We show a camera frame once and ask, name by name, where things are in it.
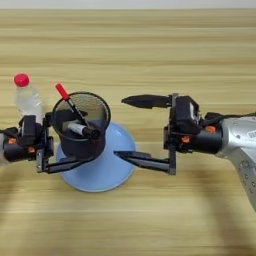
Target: red bottle cap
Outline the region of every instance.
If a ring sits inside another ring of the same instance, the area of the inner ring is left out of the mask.
[[[29,77],[26,74],[18,74],[14,77],[14,83],[18,87],[25,87],[29,84]]]

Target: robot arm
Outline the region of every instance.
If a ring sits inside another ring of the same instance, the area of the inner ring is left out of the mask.
[[[168,158],[155,159],[141,152],[116,151],[115,154],[141,168],[176,174],[176,152],[201,152],[229,159],[235,166],[247,196],[256,211],[256,118],[207,113],[202,118],[198,104],[189,96],[173,94],[131,96],[124,103],[151,109],[170,107],[164,127],[164,149]]]
[[[53,138],[49,136],[51,113],[46,114],[43,124],[36,123],[35,116],[24,116],[19,128],[0,131],[0,166],[17,161],[35,161],[37,172],[48,174],[71,170],[86,161],[73,157],[49,163],[54,155]]]

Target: red pen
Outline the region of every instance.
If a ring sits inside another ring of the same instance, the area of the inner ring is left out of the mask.
[[[60,93],[62,99],[65,100],[68,103],[68,105],[70,106],[72,112],[74,113],[74,115],[76,115],[76,118],[80,121],[80,123],[82,125],[89,126],[88,122],[85,120],[84,116],[81,114],[79,109],[73,103],[73,101],[69,97],[67,91],[64,89],[62,84],[57,84],[55,87],[58,90],[58,92]]]

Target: cable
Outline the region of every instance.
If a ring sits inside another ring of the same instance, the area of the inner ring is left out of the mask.
[[[14,133],[12,133],[12,132],[10,132],[10,131],[8,131],[8,130],[1,130],[1,129],[0,129],[0,133],[3,133],[3,134],[5,134],[5,135],[7,135],[7,136],[9,136],[9,137],[18,139],[18,136],[17,136],[17,135],[15,135]]]
[[[220,121],[222,121],[224,119],[227,119],[227,118],[240,118],[240,117],[246,117],[246,116],[256,116],[256,112],[255,113],[249,113],[249,114],[246,114],[246,115],[234,115],[234,114],[221,115],[221,116],[218,116],[218,117],[210,119],[210,120],[204,120],[203,123],[202,123],[202,126],[205,127],[207,125],[217,124]]]

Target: white wall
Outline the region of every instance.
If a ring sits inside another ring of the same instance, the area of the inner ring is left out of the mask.
[[[256,0],[0,0],[11,9],[200,9],[256,8]]]

